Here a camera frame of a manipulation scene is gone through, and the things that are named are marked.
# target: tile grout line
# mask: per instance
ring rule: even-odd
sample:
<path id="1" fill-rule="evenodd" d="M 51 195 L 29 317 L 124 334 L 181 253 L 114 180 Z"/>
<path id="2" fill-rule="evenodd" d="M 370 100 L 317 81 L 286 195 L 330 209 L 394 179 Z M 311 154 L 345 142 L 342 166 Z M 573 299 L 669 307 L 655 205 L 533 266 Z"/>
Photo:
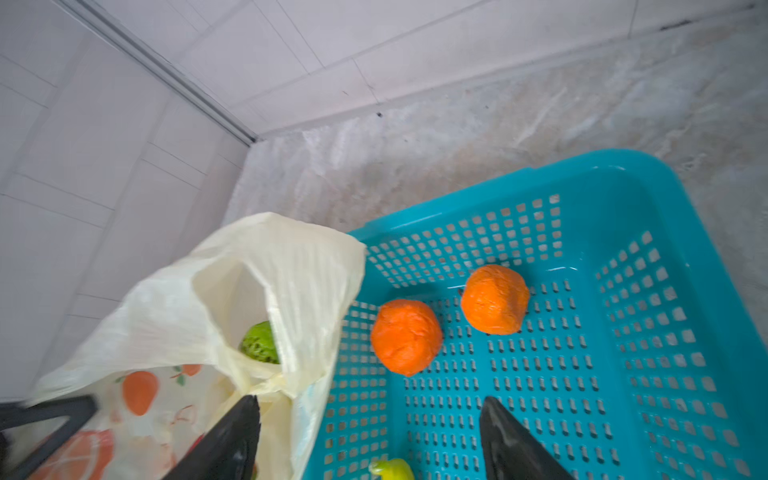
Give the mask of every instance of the tile grout line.
<path id="1" fill-rule="evenodd" d="M 188 164 L 186 161 L 184 161 L 184 159 L 183 159 L 183 158 L 179 158 L 179 157 L 177 157 L 176 155 L 172 154 L 170 151 L 167 151 L 166 149 L 162 148 L 160 145 L 158 145 L 158 144 L 154 143 L 154 141 L 148 141 L 147 143 L 148 143 L 148 144 L 153 144 L 155 147 L 157 147 L 157 148 L 159 148 L 160 150 L 164 151 L 165 153 L 169 154 L 170 156 L 172 156 L 172 157 L 173 157 L 173 158 L 175 158 L 176 160 L 180 161 L 182 164 L 185 164 L 185 165 L 187 165 L 189 168 L 193 168 L 194 170 L 196 170 L 196 171 L 199 171 L 199 172 L 200 172 L 200 173 L 202 173 L 203 175 L 208 175 L 207 173 L 205 173 L 204 171 L 200 170 L 199 168 L 196 168 L 196 167 L 194 167 L 194 166 L 192 166 L 192 165 L 189 165 L 189 164 Z M 146 160 L 146 159 L 144 158 L 144 155 L 145 155 L 146 153 L 147 153 L 147 152 L 144 152 L 144 153 L 142 154 L 141 160 Z"/>
<path id="2" fill-rule="evenodd" d="M 216 143 L 216 150 L 211 155 L 211 159 L 210 159 L 210 163 L 209 163 L 209 165 L 210 165 L 209 169 L 212 169 L 214 167 L 214 161 L 216 161 L 216 157 L 222 157 L 224 160 L 226 160 L 225 156 L 219 154 L 219 150 L 221 149 L 221 145 L 224 143 L 224 139 L 226 138 L 227 135 L 229 135 L 229 132 L 226 132 L 226 131 L 223 132 L 221 134 L 221 138 L 219 138 L 219 141 Z M 187 232 L 187 227 L 189 226 L 190 220 L 192 219 L 192 216 L 193 216 L 193 212 L 195 211 L 195 209 L 197 207 L 197 202 L 202 201 L 201 198 L 203 196 L 203 188 L 206 185 L 206 181 L 211 181 L 211 180 L 210 180 L 210 178 L 208 177 L 207 174 L 204 174 L 203 181 L 200 183 L 200 187 L 197 188 L 197 192 L 194 195 L 194 199 L 192 199 L 192 205 L 190 206 L 190 209 L 187 212 L 187 216 L 184 218 L 184 225 L 181 227 L 181 232 L 179 233 L 179 236 L 176 239 L 176 242 L 174 243 L 174 248 L 171 251 L 170 259 L 169 259 L 170 263 L 173 263 L 174 261 L 176 261 L 179 258 L 181 258 L 181 257 L 177 256 L 177 254 L 178 254 L 177 250 L 178 250 L 179 246 L 181 245 L 182 239 L 184 239 L 184 234 Z"/>
<path id="3" fill-rule="evenodd" d="M 149 160 L 146 160 L 146 159 L 144 159 L 144 158 L 139 158 L 139 161 L 147 162 L 149 165 L 151 165 L 151 166 L 153 166 L 153 167 L 155 167 L 155 168 L 159 168 L 160 170 L 162 170 L 162 171 L 163 171 L 163 172 L 165 172 L 166 174 L 169 174 L 169 175 L 171 175 L 171 176 L 172 176 L 173 178 L 175 178 L 176 180 L 180 180 L 180 181 L 183 181 L 185 184 L 187 184 L 187 185 L 189 185 L 190 187 L 192 187 L 192 188 L 195 188 L 195 189 L 197 189 L 197 190 L 199 190 L 199 189 L 200 189 L 200 187 L 196 187 L 196 186 L 194 186 L 193 184 L 189 183 L 189 182 L 188 182 L 188 181 L 186 181 L 185 179 L 183 179 L 183 178 L 179 178 L 178 176 L 174 175 L 174 174 L 173 174 L 173 172 L 169 172 L 168 170 L 165 170 L 164 168 L 162 168 L 162 167 L 160 167 L 160 166 L 158 166 L 158 165 L 155 165 L 155 164 L 153 164 L 153 163 L 152 163 L 152 162 L 150 162 Z"/>
<path id="4" fill-rule="evenodd" d="M 305 76 L 302 76 L 302 77 L 298 77 L 298 78 L 294 78 L 294 79 L 289 80 L 289 81 L 287 81 L 285 83 L 276 85 L 276 86 L 271 87 L 271 88 L 267 88 L 265 91 L 261 91 L 261 92 L 255 94 L 255 95 L 251 95 L 250 97 L 246 97 L 243 100 L 239 100 L 237 102 L 234 102 L 234 103 L 232 103 L 232 105 L 230 107 L 231 108 L 241 107 L 241 106 L 243 106 L 246 103 L 249 103 L 249 102 L 251 102 L 253 100 L 256 100 L 257 98 L 261 98 L 261 97 L 267 96 L 268 94 L 271 94 L 274 91 L 280 90 L 281 88 L 289 87 L 290 85 L 298 83 L 299 81 L 302 81 L 305 78 L 309 78 L 309 77 L 312 77 L 313 75 L 318 74 L 318 73 L 320 73 L 322 71 L 330 70 L 331 68 L 338 67 L 339 65 L 341 65 L 345 61 L 350 61 L 350 60 L 354 61 L 356 58 L 359 58 L 359 57 L 361 57 L 363 55 L 366 55 L 366 54 L 370 53 L 371 51 L 374 51 L 377 48 L 381 48 L 381 47 L 383 47 L 383 46 L 385 46 L 385 45 L 387 45 L 389 43 L 397 41 L 400 38 L 407 37 L 408 35 L 414 34 L 414 33 L 418 32 L 418 31 L 421 31 L 421 30 L 423 30 L 425 28 L 432 27 L 433 25 L 437 25 L 437 24 L 442 23 L 442 22 L 444 22 L 446 20 L 449 20 L 449 19 L 451 19 L 453 17 L 462 15 L 465 12 L 469 12 L 471 10 L 474 10 L 475 8 L 479 8 L 479 7 L 481 7 L 481 6 L 483 6 L 483 5 L 487 4 L 487 3 L 496 2 L 496 1 L 498 1 L 498 0 L 480 0 L 480 2 L 473 3 L 472 5 L 468 5 L 468 6 L 464 7 L 464 8 L 461 8 L 460 10 L 457 10 L 456 12 L 448 14 L 448 15 L 446 15 L 444 17 L 432 20 L 431 22 L 426 23 L 424 25 L 421 25 L 419 27 L 416 27 L 413 30 L 409 30 L 409 31 L 406 31 L 406 32 L 404 32 L 404 33 L 402 33 L 400 35 L 396 35 L 396 36 L 394 36 L 392 38 L 388 38 L 388 39 L 386 39 L 385 41 L 383 41 L 381 43 L 373 45 L 372 47 L 365 48 L 365 49 L 363 49 L 361 51 L 358 51 L 358 52 L 356 52 L 356 53 L 354 53 L 352 55 L 349 55 L 349 56 L 346 56 L 346 57 L 341 58 L 339 60 L 336 60 L 334 62 L 331 62 L 328 65 L 324 65 L 323 68 L 321 68 L 319 70 L 315 70 L 315 71 L 313 71 L 312 73 L 310 73 L 308 75 L 305 75 Z"/>
<path id="5" fill-rule="evenodd" d="M 100 300 L 109 300 L 110 302 L 120 301 L 120 300 L 115 300 L 114 298 L 107 298 L 106 296 L 89 295 L 88 293 L 78 293 L 77 295 L 89 296 L 90 298 L 98 298 Z"/>
<path id="6" fill-rule="evenodd" d="M 166 169 L 164 169 L 164 168 L 160 167 L 159 165 L 155 165 L 155 164 L 153 164 L 152 162 L 150 162 L 149 160 L 147 160 L 147 159 L 145 158 L 145 157 L 147 156 L 147 152 L 148 152 L 148 150 L 149 150 L 149 145 L 153 145 L 153 146 L 155 146 L 157 149 L 159 149 L 159 150 L 161 150 L 161 151 L 165 152 L 166 154 L 169 154 L 170 156 L 172 156 L 172 157 L 173 157 L 173 158 L 175 158 L 176 160 L 180 161 L 182 164 L 184 164 L 184 165 L 187 165 L 189 168 L 191 168 L 191 169 L 193 169 L 193 170 L 195 170 L 195 171 L 197 171 L 197 172 L 200 172 L 200 173 L 203 175 L 203 177 L 206 177 L 206 176 L 207 176 L 207 174 L 206 174 L 205 172 L 198 170 L 197 168 L 193 167 L 192 165 L 189 165 L 189 164 L 188 164 L 187 162 L 185 162 L 184 160 L 180 159 L 180 158 L 179 158 L 179 157 L 177 157 L 176 155 L 172 154 L 170 151 L 167 151 L 167 150 L 165 150 L 164 148 L 160 147 L 159 145 L 157 145 L 157 144 L 155 143 L 155 141 L 157 140 L 157 134 L 159 133 L 160 127 L 163 125 L 163 123 L 165 122 L 165 119 L 168 117 L 168 115 L 169 115 L 169 113 L 170 113 L 170 106 L 173 104 L 173 102 L 174 102 L 174 99 L 176 98 L 176 96 L 177 96 L 177 94 L 176 94 L 176 92 L 175 92 L 175 91 L 170 91 L 170 96 L 168 97 L 168 100 L 165 102 L 165 106 L 163 107 L 163 113 L 161 113 L 159 120 L 157 121 L 157 123 L 155 123 L 155 125 L 154 125 L 154 127 L 153 127 L 153 129 L 152 129 L 152 132 L 149 134 L 149 138 L 147 139 L 147 141 L 146 141 L 146 142 L 144 142 L 144 146 L 141 148 L 141 153 L 139 154 L 139 157 L 137 158 L 137 162 L 138 162 L 138 161 L 145 161 L 145 162 L 147 162 L 149 165 L 152 165 L 153 167 L 159 168 L 159 169 L 161 169 L 163 172 L 165 172 L 165 173 L 167 173 L 167 174 L 171 175 L 173 178 L 176 178 L 176 179 L 178 179 L 178 180 L 181 180 L 181 181 L 183 181 L 185 184 L 187 184 L 187 185 L 189 185 L 189 186 L 191 186 L 191 187 L 197 188 L 197 189 L 199 190 L 199 189 L 200 189 L 199 187 L 195 187 L 193 184 L 189 183 L 189 182 L 188 182 L 188 181 L 186 181 L 185 179 L 183 179 L 183 178 L 179 178 L 177 175 L 174 175 L 174 174 L 173 174 L 173 172 L 169 172 L 168 170 L 166 170 Z"/>
<path id="7" fill-rule="evenodd" d="M 634 10 L 632 11 L 632 19 L 629 21 L 629 31 L 627 32 L 627 40 L 632 37 L 632 28 L 634 28 L 634 18 L 637 16 L 637 6 L 640 4 L 640 0 L 634 0 Z"/>
<path id="8" fill-rule="evenodd" d="M 72 215 L 67 215 L 67 214 L 63 214 L 62 212 L 57 212 L 56 210 L 51 210 L 48 207 L 43 207 L 42 205 L 37 205 L 37 204 L 35 204 L 35 203 L 33 203 L 33 202 L 29 201 L 29 200 L 24 200 L 24 199 L 21 199 L 21 198 L 16 198 L 13 195 L 2 194 L 2 195 L 0 195 L 0 197 L 12 198 L 12 199 L 14 199 L 14 200 L 16 200 L 18 202 L 22 202 L 23 204 L 32 205 L 33 207 L 41 208 L 41 209 L 43 209 L 43 210 L 45 210 L 47 212 L 51 212 L 52 214 L 61 215 L 62 217 L 71 218 L 72 220 L 76 220 L 78 222 L 86 223 L 88 225 L 91 225 L 92 227 L 96 227 L 96 228 L 100 228 L 100 229 L 104 228 L 103 226 L 97 225 L 96 223 L 91 223 L 91 222 L 83 220 L 81 218 L 73 217 Z"/>
<path id="9" fill-rule="evenodd" d="M 179 12 L 179 9 L 178 9 L 178 8 L 176 8 L 176 5 L 174 5 L 174 4 L 173 4 L 173 2 L 166 2 L 166 3 L 168 4 L 168 6 L 170 6 L 170 7 L 171 7 L 171 8 L 174 10 L 174 12 L 176 12 L 176 13 L 177 13 L 177 14 L 178 14 L 178 15 L 179 15 L 179 16 L 180 16 L 180 17 L 181 17 L 181 18 L 182 18 L 182 19 L 183 19 L 183 20 L 184 20 L 184 21 L 187 23 L 187 25 L 189 25 L 190 27 L 192 27 L 192 29 L 193 29 L 194 31 L 196 31 L 197 33 L 199 33 L 199 34 L 202 34 L 204 31 L 206 31 L 208 28 L 210 28 L 210 23 L 208 23 L 208 21 L 207 21 L 205 18 L 203 18 L 203 16 L 202 16 L 202 15 L 200 15 L 200 13 L 198 13 L 198 12 L 197 12 L 197 10 L 195 10 L 195 8 L 194 8 L 194 7 L 192 7 L 192 4 L 191 4 L 191 3 L 189 3 L 189 2 L 184 2 L 184 3 L 186 3 L 188 6 L 190 6 L 190 7 L 191 7 L 191 8 L 192 8 L 192 9 L 195 11 L 195 13 L 197 13 L 197 14 L 200 16 L 200 19 L 202 19 L 202 20 L 203 20 L 203 22 L 205 22 L 205 25 L 208 25 L 208 26 L 207 26 L 206 28 L 204 28 L 202 31 L 201 31 L 201 30 L 197 30 L 197 27 L 195 27 L 194 25 L 192 25 L 192 22 L 190 22 L 190 21 L 187 19 L 186 15 L 184 15 L 184 14 L 183 14 L 183 13 L 181 13 L 181 12 Z"/>
<path id="10" fill-rule="evenodd" d="M 10 85 L 6 85 L 6 84 L 4 84 L 2 82 L 0 82 L 0 85 L 2 85 L 3 87 L 6 87 L 8 90 L 10 90 L 10 91 L 12 91 L 12 92 L 14 92 L 16 94 L 21 95 L 22 97 L 26 98 L 27 100 L 29 100 L 30 102 L 32 102 L 35 105 L 40 105 L 42 108 L 48 108 L 45 105 L 41 104 L 39 101 L 37 101 L 37 100 L 35 100 L 33 98 L 28 97 L 26 94 L 21 93 L 20 91 L 16 90 L 15 88 L 11 87 Z"/>
<path id="11" fill-rule="evenodd" d="M 28 178 L 29 180 L 32 180 L 33 182 L 36 182 L 36 183 L 41 184 L 41 185 L 45 185 L 46 187 L 53 188 L 54 190 L 58 190 L 58 191 L 62 192 L 63 194 L 71 195 L 71 196 L 73 196 L 75 198 L 79 198 L 80 200 L 85 200 L 85 201 L 87 201 L 90 204 L 97 205 L 97 206 L 102 207 L 102 208 L 106 208 L 107 210 L 114 210 L 114 208 L 110 208 L 110 207 L 107 207 L 106 205 L 102 205 L 102 204 L 100 204 L 98 202 L 94 202 L 90 198 L 81 197 L 80 195 L 73 194 L 72 192 L 67 192 L 66 190 L 62 190 L 61 188 L 56 187 L 55 185 L 46 184 L 44 181 L 38 180 L 36 178 L 32 178 L 32 177 L 30 177 L 27 174 L 23 174 L 23 173 L 20 173 L 20 172 L 13 172 L 13 173 L 18 175 L 19 177 Z"/>
<path id="12" fill-rule="evenodd" d="M 8 60 L 8 61 L 10 61 L 12 64 L 14 64 L 14 65 L 16 65 L 17 67 L 19 67 L 19 68 L 23 69 L 24 71 L 26 71 L 27 73 L 29 73 L 31 76 L 33 76 L 33 77 L 37 78 L 38 80 L 42 80 L 42 81 L 44 81 L 45 83 L 47 83 L 47 84 L 51 85 L 53 88 L 56 88 L 56 85 L 52 84 L 52 83 L 51 83 L 50 81 L 48 81 L 48 80 L 45 80 L 43 77 L 40 77 L 40 76 L 38 76 L 38 75 L 37 75 L 36 73 L 34 73 L 33 71 L 30 71 L 30 70 L 28 70 L 28 69 L 27 69 L 27 68 L 26 68 L 24 65 L 20 65 L 20 64 L 16 63 L 15 61 L 13 61 L 13 60 L 11 60 L 10 58 L 6 57 L 6 56 L 5 56 L 5 55 L 3 55 L 2 53 L 0 53 L 0 57 L 3 57 L 5 60 Z"/>
<path id="13" fill-rule="evenodd" d="M 240 10 L 244 9 L 248 4 L 252 3 L 251 0 L 242 0 L 240 3 L 232 7 L 231 10 L 229 10 L 224 15 L 221 15 L 221 18 L 216 20 L 214 23 L 209 24 L 210 27 L 206 28 L 205 31 L 201 32 L 197 38 L 195 38 L 189 45 L 182 48 L 181 51 L 179 51 L 176 55 L 172 57 L 170 60 L 171 63 L 181 63 L 181 61 L 186 57 L 190 51 L 192 51 L 195 47 L 197 47 L 200 43 L 203 42 L 206 38 L 210 37 L 217 28 L 219 28 L 221 25 L 227 23 L 229 20 L 231 20 L 232 17 L 234 17 L 236 14 L 240 12 Z"/>
<path id="14" fill-rule="evenodd" d="M 355 68 L 357 68 L 357 72 L 360 73 L 360 77 L 362 78 L 362 81 L 365 82 L 366 87 L 371 91 L 371 95 L 373 95 L 373 100 L 376 100 L 377 105 L 381 105 L 381 101 L 379 100 L 379 97 L 376 97 L 376 93 L 373 91 L 373 87 L 370 83 L 368 83 L 368 78 L 364 74 L 362 74 L 362 70 L 360 70 L 360 65 L 357 64 L 357 60 L 354 58 L 352 59 L 352 63 L 355 64 Z"/>
<path id="15" fill-rule="evenodd" d="M 227 157 L 223 156 L 222 154 L 216 154 L 216 155 L 217 155 L 218 157 L 222 157 L 224 160 L 226 160 L 226 161 L 230 162 L 232 165 L 234 165 L 235 167 L 237 167 L 237 168 L 238 168 L 240 171 L 243 171 L 243 168 L 242 168 L 240 165 L 238 165 L 238 164 L 234 163 L 234 162 L 233 162 L 232 160 L 230 160 L 229 158 L 227 158 Z"/>
<path id="16" fill-rule="evenodd" d="M 275 2 L 277 3 L 277 6 L 280 7 L 280 10 L 282 10 L 283 13 L 286 14 L 286 17 L 290 21 L 290 24 L 293 25 L 296 31 L 299 32 L 299 36 L 301 37 L 302 40 L 304 40 L 304 43 L 306 44 L 307 48 L 312 52 L 312 55 L 315 55 L 315 58 L 317 59 L 317 63 L 319 63 L 323 68 L 325 68 L 326 66 L 323 65 L 323 62 L 320 60 L 320 57 L 318 57 L 317 53 L 315 53 L 315 49 L 312 48 L 312 45 L 310 45 L 310 43 L 306 40 L 306 38 L 304 38 L 304 34 L 301 32 L 301 30 L 299 30 L 299 27 L 296 26 L 296 23 L 293 21 L 290 15 L 288 15 L 288 12 L 286 12 L 286 9 L 283 7 L 283 4 L 280 3 L 280 0 L 275 0 Z"/>
<path id="17" fill-rule="evenodd" d="M 283 38 L 283 36 L 280 34 L 280 32 L 277 31 L 277 28 L 275 28 L 275 25 L 272 24 L 270 19 L 264 14 L 264 12 L 261 10 L 261 8 L 259 8 L 259 5 L 256 4 L 255 0 L 252 0 L 251 3 L 253 3 L 253 6 L 256 7 L 256 10 L 259 11 L 261 16 L 264 17 L 264 20 L 266 20 L 266 23 L 270 24 L 270 27 L 272 27 L 272 29 L 275 31 L 275 33 L 277 33 L 277 36 L 280 37 L 280 40 L 283 41 L 283 44 L 286 46 L 286 48 L 288 48 L 288 50 L 293 54 L 293 57 L 296 59 L 296 61 L 299 62 L 299 65 L 301 65 L 301 68 L 303 68 L 304 71 L 307 74 L 309 74 L 310 71 L 307 69 L 307 67 L 304 66 L 304 63 L 301 62 L 301 60 L 299 59 L 299 55 L 296 55 L 296 52 L 294 52 L 293 49 L 290 47 L 290 45 L 288 45 L 288 42 L 285 40 L 285 38 Z"/>
<path id="18" fill-rule="evenodd" d="M 74 293 L 72 294 L 72 297 L 69 299 L 69 302 L 67 303 L 67 308 L 64 312 L 63 318 L 61 319 L 61 322 L 59 323 L 58 329 L 56 330 L 56 334 L 54 335 L 53 342 L 51 342 L 51 345 L 48 346 L 48 350 L 45 352 L 45 355 L 43 355 L 43 360 L 40 362 L 40 365 L 38 366 L 38 371 L 35 373 L 35 378 L 40 378 L 40 370 L 45 365 L 45 362 L 48 360 L 48 357 L 51 355 L 51 352 L 53 350 L 53 345 L 58 339 L 58 337 L 61 335 L 61 329 L 64 328 L 64 324 L 67 321 L 67 316 L 72 311 L 72 307 L 74 307 L 74 301 L 78 298 L 78 295 L 80 294 L 80 290 L 83 287 L 83 283 L 85 282 L 85 279 L 88 278 L 88 274 L 91 272 L 91 268 L 94 266 L 94 263 L 96 262 L 96 257 L 98 257 L 99 252 L 101 251 L 101 248 L 104 246 L 104 242 L 107 239 L 107 235 L 109 234 L 109 231 L 112 228 L 112 225 L 114 223 L 115 218 L 115 212 L 117 212 L 117 209 L 123 200 L 123 197 L 125 196 L 125 191 L 127 190 L 128 184 L 131 183 L 131 180 L 136 176 L 136 166 L 138 165 L 138 161 L 134 162 L 134 165 L 131 167 L 131 173 L 128 175 L 128 182 L 126 182 L 126 187 L 123 189 L 123 191 L 120 193 L 120 197 L 118 198 L 117 203 L 115 204 L 115 209 L 110 214 L 109 218 L 107 219 L 106 225 L 104 225 L 101 235 L 99 236 L 98 241 L 96 242 L 96 246 L 93 249 L 93 253 L 91 254 L 91 258 L 88 259 L 88 264 L 83 269 L 83 273 L 80 274 L 80 278 L 78 279 L 77 285 L 78 287 L 74 289 Z"/>
<path id="19" fill-rule="evenodd" d="M 68 313 L 68 314 L 67 314 L 67 316 L 73 316 L 73 317 L 75 317 L 75 318 L 86 318 L 86 319 L 89 319 L 89 320 L 99 320 L 99 321 L 103 320 L 103 318 L 98 318 L 98 317 L 96 317 L 96 316 L 88 316 L 88 315 L 72 315 L 71 313 Z"/>
<path id="20" fill-rule="evenodd" d="M 60 85 L 57 86 L 48 95 L 48 98 L 45 99 L 45 103 L 48 104 L 48 106 L 46 106 L 45 109 L 38 114 L 38 117 L 35 119 L 32 127 L 29 129 L 24 142 L 11 160 L 11 163 L 9 164 L 8 169 L 5 171 L 5 174 L 0 177 L 0 193 L 4 193 L 8 189 L 8 184 L 11 182 L 13 174 L 22 174 L 19 169 L 24 163 L 24 159 L 27 157 L 32 144 L 35 142 L 35 139 L 40 133 L 40 130 L 42 129 L 45 122 L 47 122 L 48 118 L 51 116 L 51 110 L 58 102 L 58 99 L 61 97 L 61 92 L 64 90 L 64 86 L 66 86 L 66 84 L 71 81 L 72 77 L 74 77 L 74 73 L 77 70 L 78 65 L 80 64 L 88 49 L 91 47 L 91 42 L 92 39 L 95 38 L 95 35 L 90 32 L 88 32 L 88 34 L 89 35 L 85 35 L 83 39 L 80 40 L 77 50 L 75 50 L 74 55 L 72 55 L 72 58 L 67 63 L 64 71 L 59 75 L 58 83 Z"/>

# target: green fruit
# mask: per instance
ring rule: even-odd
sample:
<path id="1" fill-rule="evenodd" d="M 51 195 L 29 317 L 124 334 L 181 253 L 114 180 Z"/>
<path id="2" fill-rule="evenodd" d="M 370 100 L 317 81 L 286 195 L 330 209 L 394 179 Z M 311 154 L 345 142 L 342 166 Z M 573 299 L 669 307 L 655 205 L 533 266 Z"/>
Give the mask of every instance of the green fruit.
<path id="1" fill-rule="evenodd" d="M 239 350 L 254 360 L 280 364 L 275 339 L 272 336 L 272 326 L 269 322 L 250 327 L 243 341 L 240 342 Z"/>

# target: white tile wall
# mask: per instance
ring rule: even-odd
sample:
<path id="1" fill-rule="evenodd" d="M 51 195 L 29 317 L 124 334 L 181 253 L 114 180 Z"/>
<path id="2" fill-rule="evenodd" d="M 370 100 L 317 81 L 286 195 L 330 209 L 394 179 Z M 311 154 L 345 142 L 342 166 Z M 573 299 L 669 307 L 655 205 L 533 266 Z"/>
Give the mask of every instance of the white tile wall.
<path id="1" fill-rule="evenodd" d="M 170 92 L 94 38 L 59 94 L 20 170 L 114 208 Z"/>
<path id="2" fill-rule="evenodd" d="M 153 2 L 154 8 L 171 5 L 176 16 L 185 17 L 197 30 L 196 40 L 177 59 L 180 70 L 263 134 L 367 104 L 362 97 L 337 94 L 346 89 L 331 88 L 320 80 L 324 68 L 334 69 L 349 59 L 358 61 L 373 96 L 388 101 L 624 39 L 630 29 L 635 35 L 745 8 L 752 0 Z M 190 6 L 195 13 L 187 13 Z M 142 23 L 136 31 L 157 29 L 140 36 L 163 51 L 167 40 L 156 41 L 154 36 L 172 35 L 178 20 L 153 16 L 147 8 L 142 15 L 135 18 Z M 170 22 L 166 30 L 165 22 Z M 201 30 L 204 22 L 209 26 Z"/>
<path id="3" fill-rule="evenodd" d="M 272 129 L 375 103 L 376 97 L 355 62 L 348 60 L 286 87 L 260 95 L 242 108 L 255 107 L 269 119 Z M 234 108 L 233 112 L 238 114 L 239 110 Z"/>
<path id="4" fill-rule="evenodd" d="M 45 106 L 55 90 L 53 85 L 6 57 L 0 57 L 0 84 L 41 106 Z"/>
<path id="5" fill-rule="evenodd" d="M 44 375 L 64 365 L 80 344 L 96 330 L 99 323 L 99 319 L 67 315 L 56 340 L 45 356 L 40 374 Z"/>
<path id="6" fill-rule="evenodd" d="M 209 117 L 176 96 L 152 143 L 205 174 L 223 134 Z"/>
<path id="7" fill-rule="evenodd" d="M 219 225 L 247 150 L 49 6 L 0 0 L 0 402 Z"/>
<path id="8" fill-rule="evenodd" d="M 247 153 L 248 146 L 232 135 L 224 135 L 221 139 L 218 154 L 238 167 L 243 168 L 243 162 Z"/>
<path id="9" fill-rule="evenodd" d="M 280 38 L 286 42 L 288 48 L 296 56 L 296 59 L 301 62 L 308 73 L 322 68 L 323 65 L 315 55 L 309 44 L 301 35 L 299 30 L 293 24 L 290 17 L 283 10 L 282 5 L 277 0 L 253 0 L 256 3 L 256 7 L 261 10 L 261 13 L 266 17 L 267 21 L 275 28 Z"/>
<path id="10" fill-rule="evenodd" d="M 197 188 L 139 161 L 80 293 L 119 300 L 173 259 Z"/>
<path id="11" fill-rule="evenodd" d="M 91 319 L 103 319 L 114 311 L 120 302 L 90 295 L 77 295 L 72 303 L 69 314 Z"/>
<path id="12" fill-rule="evenodd" d="M 0 180 L 44 108 L 0 82 Z"/>
<path id="13" fill-rule="evenodd" d="M 187 255 L 219 228 L 240 172 L 237 165 L 216 156 L 176 245 L 175 260 Z"/>
<path id="14" fill-rule="evenodd" d="M 100 236 L 101 228 L 0 197 L 0 402 L 31 387 Z"/>
<path id="15" fill-rule="evenodd" d="M 585 10 L 590 15 L 580 15 Z M 633 10 L 634 0 L 489 2 L 356 61 L 379 99 L 389 100 L 626 37 Z"/>
<path id="16" fill-rule="evenodd" d="M 320 61 L 330 65 L 477 1 L 280 0 L 280 4 Z"/>
<path id="17" fill-rule="evenodd" d="M 147 145 L 147 150 L 141 158 L 196 188 L 200 188 L 205 179 L 203 172 L 190 167 L 157 145 Z"/>
<path id="18" fill-rule="evenodd" d="M 236 8 L 243 0 L 187 0 L 209 24 L 214 24 Z"/>
<path id="19" fill-rule="evenodd" d="M 58 84 L 86 33 L 49 0 L 0 2 L 0 55 L 49 84 Z"/>
<path id="20" fill-rule="evenodd" d="M 191 45 L 200 34 L 165 0 L 99 0 L 99 3 L 169 60 Z"/>
<path id="21" fill-rule="evenodd" d="M 201 40 L 180 63 L 228 105 L 306 74 L 253 3 Z"/>
<path id="22" fill-rule="evenodd" d="M 4 194 L 95 227 L 106 227 L 112 215 L 112 209 L 20 174 L 11 177 Z"/>
<path id="23" fill-rule="evenodd" d="M 637 0 L 632 35 L 747 8 L 753 0 Z"/>

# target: floor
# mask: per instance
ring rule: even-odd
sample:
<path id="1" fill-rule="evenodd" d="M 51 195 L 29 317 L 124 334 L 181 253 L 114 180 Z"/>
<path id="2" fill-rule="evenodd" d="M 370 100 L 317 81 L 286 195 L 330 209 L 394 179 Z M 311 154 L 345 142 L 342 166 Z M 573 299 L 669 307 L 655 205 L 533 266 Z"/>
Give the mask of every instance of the floor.
<path id="1" fill-rule="evenodd" d="M 620 48 L 251 147 L 226 222 L 274 211 L 349 231 L 523 167 L 608 147 L 683 181 L 768 343 L 768 18 Z"/>
<path id="2" fill-rule="evenodd" d="M 754 4 L 82 1 L 101 5 L 256 134 Z"/>
<path id="3" fill-rule="evenodd" d="M 0 402 L 220 225 L 247 146 L 50 2 L 0 2 Z"/>

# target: orange printed fruit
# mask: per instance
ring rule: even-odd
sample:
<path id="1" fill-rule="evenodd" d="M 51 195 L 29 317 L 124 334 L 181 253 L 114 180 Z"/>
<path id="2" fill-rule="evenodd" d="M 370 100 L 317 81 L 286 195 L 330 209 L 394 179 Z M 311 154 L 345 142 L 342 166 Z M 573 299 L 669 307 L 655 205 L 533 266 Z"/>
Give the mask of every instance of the orange printed fruit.
<path id="1" fill-rule="evenodd" d="M 123 380 L 123 400 L 125 406 L 137 416 L 147 413 L 152 406 L 160 382 L 150 372 L 133 372 Z"/>
<path id="2" fill-rule="evenodd" d="M 393 300 L 379 310 L 371 332 L 371 344 L 386 368 L 414 376 L 437 356 L 442 345 L 442 331 L 426 303 Z"/>
<path id="3" fill-rule="evenodd" d="M 114 436 L 111 430 L 81 430 L 40 465 L 29 478 L 99 480 L 104 475 L 104 469 L 112 461 L 113 454 Z"/>
<path id="4" fill-rule="evenodd" d="M 481 266 L 469 277 L 462 311 L 483 333 L 509 335 L 520 330 L 531 292 L 519 273 L 501 265 Z"/>
<path id="5" fill-rule="evenodd" d="M 199 363 L 191 363 L 181 366 L 181 372 L 184 375 L 189 376 L 195 376 L 196 374 L 200 373 L 200 369 L 202 369 L 203 366 Z"/>

